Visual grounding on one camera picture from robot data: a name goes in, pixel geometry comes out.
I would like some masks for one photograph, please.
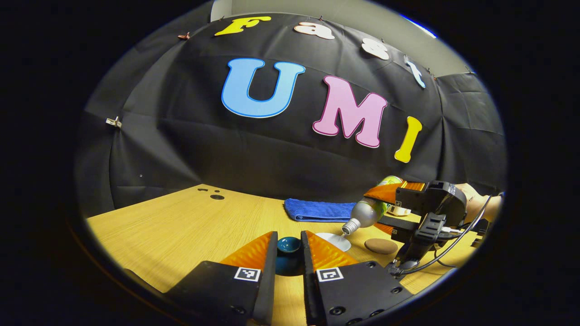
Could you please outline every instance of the white wall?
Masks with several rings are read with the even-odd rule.
[[[438,38],[432,38],[398,13],[367,0],[215,0],[212,20],[257,12],[322,15],[322,19],[383,38],[421,66],[430,68],[435,77],[465,73],[465,66],[469,66]]]

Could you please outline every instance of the letter m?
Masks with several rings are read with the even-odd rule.
[[[380,121],[387,101],[376,93],[369,93],[358,106],[349,82],[335,76],[324,77],[324,82],[328,85],[327,101],[322,117],[312,124],[312,129],[322,135],[338,135],[336,116],[340,114],[345,138],[350,138],[362,124],[356,141],[367,147],[379,147]]]

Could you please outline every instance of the black cloth backdrop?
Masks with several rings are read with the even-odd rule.
[[[361,40],[377,39],[363,32],[313,17],[272,13],[240,16],[271,20],[214,37],[232,19],[208,23],[210,10],[211,3],[205,4],[138,43],[89,99],[75,162],[84,217],[200,183],[271,198],[328,202],[357,201],[387,175],[416,182],[469,182],[482,194],[505,190],[502,123],[476,74],[434,79],[415,63],[426,84],[422,89],[404,53],[385,44],[389,60],[368,54]],[[294,31],[302,21],[329,27],[335,39]],[[177,38],[188,31],[189,40]],[[274,63],[306,68],[284,112],[248,118],[222,104],[227,63],[243,57],[266,63],[249,90],[256,100],[267,100],[274,92]],[[378,148],[362,146],[354,135],[345,139],[340,119],[336,136],[313,131],[327,98],[322,80],[327,75],[347,80],[357,104],[370,92],[388,101]],[[105,124],[116,116],[121,129]],[[408,116],[423,127],[410,162],[403,163],[394,153]]]

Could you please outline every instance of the bolt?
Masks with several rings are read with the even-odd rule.
[[[377,311],[373,311],[373,312],[372,312],[372,313],[369,315],[369,317],[376,316],[376,315],[380,314],[380,313],[381,313],[381,312],[383,312],[383,311],[384,311],[383,309],[379,309],[379,310],[377,310]]]
[[[356,323],[358,323],[359,321],[362,321],[362,320],[363,320],[362,318],[351,319],[348,322],[346,322],[346,325],[356,324]]]
[[[344,313],[346,311],[346,309],[344,307],[338,306],[338,307],[334,307],[330,310],[330,314],[333,316],[338,316],[342,313]]]
[[[239,306],[232,306],[231,309],[233,312],[235,312],[237,314],[245,314],[246,313],[246,310],[242,307],[239,307]]]

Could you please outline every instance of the yellow letter i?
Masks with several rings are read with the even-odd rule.
[[[417,134],[421,129],[423,129],[419,120],[413,117],[407,117],[407,124],[409,127],[407,128],[405,139],[403,139],[401,148],[395,152],[395,159],[403,163],[409,163],[411,160],[411,150],[413,149],[413,145],[417,139]]]

